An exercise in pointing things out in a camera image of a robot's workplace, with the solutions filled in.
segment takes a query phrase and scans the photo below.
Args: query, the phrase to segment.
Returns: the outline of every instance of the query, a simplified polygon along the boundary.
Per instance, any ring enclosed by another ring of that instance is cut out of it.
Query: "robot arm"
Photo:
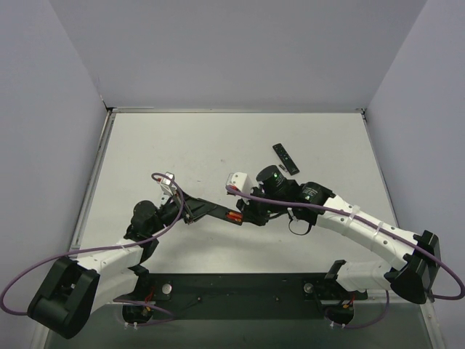
[[[244,222],[265,225],[274,217],[272,214],[287,213],[291,220],[308,222],[308,231],[312,226],[317,225],[340,233],[383,259],[375,262],[335,262],[331,272],[336,273],[336,281],[348,292],[392,289],[410,302],[417,304],[426,302],[439,266],[411,246],[383,234],[379,229],[387,229],[440,258],[439,240],[435,234],[426,230],[420,236],[383,223],[360,211],[360,207],[348,204],[322,185],[314,182],[299,185],[295,180],[286,179],[274,165],[263,169],[256,176],[256,181],[259,183],[258,187],[253,186],[247,174],[237,172],[232,174],[227,182],[227,187],[248,194],[248,197],[243,197],[237,203],[237,208],[243,213]],[[257,202],[251,199],[254,196],[265,200]],[[286,202],[278,206],[270,200]],[[295,207],[296,205],[286,206],[286,203],[297,203],[302,206],[314,204],[327,207],[331,211]],[[337,213],[338,211],[349,212],[350,216],[342,216]],[[355,215],[378,228],[373,229],[359,220],[354,220]]]
[[[174,179],[173,174],[166,174]],[[121,295],[134,291],[140,276],[148,270],[140,264],[152,256],[158,239],[145,241],[172,224],[183,205],[182,219],[186,224],[210,215],[242,224],[242,214],[227,207],[182,193],[184,201],[170,180],[160,182],[169,200],[160,208],[150,201],[141,201],[134,207],[131,225],[126,235],[115,246],[121,248],[95,252],[75,260],[58,259],[39,287],[28,307],[28,316],[62,335],[75,336],[87,322],[90,314]]]

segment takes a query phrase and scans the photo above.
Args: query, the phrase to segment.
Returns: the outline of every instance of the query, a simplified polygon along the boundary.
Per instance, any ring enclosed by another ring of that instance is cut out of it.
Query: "gray wall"
[[[105,108],[46,0],[0,11],[0,288],[65,251],[76,223]],[[25,310],[46,272],[7,295]],[[2,348],[28,348],[35,323],[0,311]]]
[[[366,107],[425,0],[51,0],[109,106]]]
[[[428,0],[367,117],[400,225],[437,233],[442,259],[465,278],[463,0]],[[434,290],[458,293],[445,272]],[[435,307],[449,348],[463,348],[465,302]]]

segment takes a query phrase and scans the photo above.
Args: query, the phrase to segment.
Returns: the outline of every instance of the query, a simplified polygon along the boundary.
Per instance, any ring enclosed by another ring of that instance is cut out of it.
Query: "black metal plate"
[[[133,300],[144,300],[151,286],[171,282],[170,300],[156,302],[182,319],[322,318],[319,300],[348,300],[351,295],[325,273],[148,274],[141,276]],[[313,292],[304,291],[311,283]],[[366,293],[357,293],[358,300]]]

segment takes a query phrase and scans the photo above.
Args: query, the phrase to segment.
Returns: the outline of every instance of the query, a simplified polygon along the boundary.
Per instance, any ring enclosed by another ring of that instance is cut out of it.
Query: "screw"
[[[171,293],[171,285],[170,284],[164,284],[162,287],[161,287],[161,291],[164,293],[164,294],[170,294]]]
[[[313,292],[313,285],[310,283],[306,283],[304,285],[304,291],[305,293],[312,293]]]

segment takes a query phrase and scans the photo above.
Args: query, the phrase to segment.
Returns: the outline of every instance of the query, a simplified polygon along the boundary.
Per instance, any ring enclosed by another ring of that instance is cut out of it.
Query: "black remote control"
[[[275,152],[279,156],[279,159],[283,162],[286,169],[288,169],[289,174],[291,176],[293,176],[293,175],[300,172],[299,169],[297,168],[297,166],[295,165],[295,163],[292,161],[292,159],[289,156],[288,152],[286,151],[286,149],[284,149],[284,147],[283,147],[283,145],[281,143],[275,144],[273,146],[273,149],[275,150]]]

